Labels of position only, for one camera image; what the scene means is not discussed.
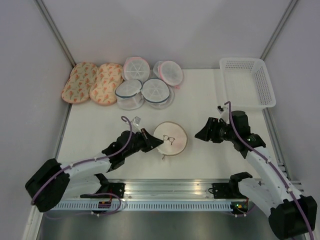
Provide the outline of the beige trimmed round laundry bag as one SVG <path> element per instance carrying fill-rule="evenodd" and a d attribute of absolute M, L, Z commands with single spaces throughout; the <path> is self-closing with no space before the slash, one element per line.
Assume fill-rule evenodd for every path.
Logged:
<path fill-rule="evenodd" d="M 172 121 L 160 123 L 155 128 L 153 136 L 163 140 L 163 144 L 157 147 L 158 152 L 162 155 L 162 160 L 166 157 L 179 155 L 188 144 L 188 135 L 184 128 Z"/>

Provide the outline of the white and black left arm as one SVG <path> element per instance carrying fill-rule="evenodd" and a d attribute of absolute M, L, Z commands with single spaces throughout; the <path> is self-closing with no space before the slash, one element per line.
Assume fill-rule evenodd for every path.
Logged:
<path fill-rule="evenodd" d="M 138 132 L 126 130 L 93 158 L 67 165 L 51 158 L 25 184 L 31 204 L 45 213 L 63 199 L 108 199 L 115 190 L 104 174 L 121 167 L 127 157 L 139 151 L 147 153 L 163 142 L 144 128 Z"/>

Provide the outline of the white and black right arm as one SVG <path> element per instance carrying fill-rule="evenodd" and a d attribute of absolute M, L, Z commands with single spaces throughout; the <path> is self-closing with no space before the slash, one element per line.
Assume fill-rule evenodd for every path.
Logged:
<path fill-rule="evenodd" d="M 229 141 L 241 156 L 255 169 L 262 185 L 248 172 L 230 176 L 228 192 L 234 198 L 246 197 L 268 218 L 274 235 L 285 240 L 308 233 L 314 239 L 317 202 L 304 196 L 274 164 L 265 142 L 251 132 L 247 114 L 232 111 L 229 119 L 209 117 L 195 138 L 220 144 Z"/>

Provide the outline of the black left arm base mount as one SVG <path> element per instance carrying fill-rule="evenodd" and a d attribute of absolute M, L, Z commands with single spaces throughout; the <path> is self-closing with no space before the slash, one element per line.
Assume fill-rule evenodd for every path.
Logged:
<path fill-rule="evenodd" d="M 102 185 L 95 193 L 81 194 L 82 199 L 113 199 L 119 197 L 122 199 L 125 193 L 125 184 L 122 182 L 111 182 Z"/>

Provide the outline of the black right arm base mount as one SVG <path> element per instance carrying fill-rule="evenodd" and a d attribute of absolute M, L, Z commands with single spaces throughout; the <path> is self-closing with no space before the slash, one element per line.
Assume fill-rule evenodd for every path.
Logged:
<path fill-rule="evenodd" d="M 216 182 L 211 185 L 208 191 L 213 195 L 214 199 L 241 199 L 242 197 L 234 193 L 227 182 Z"/>

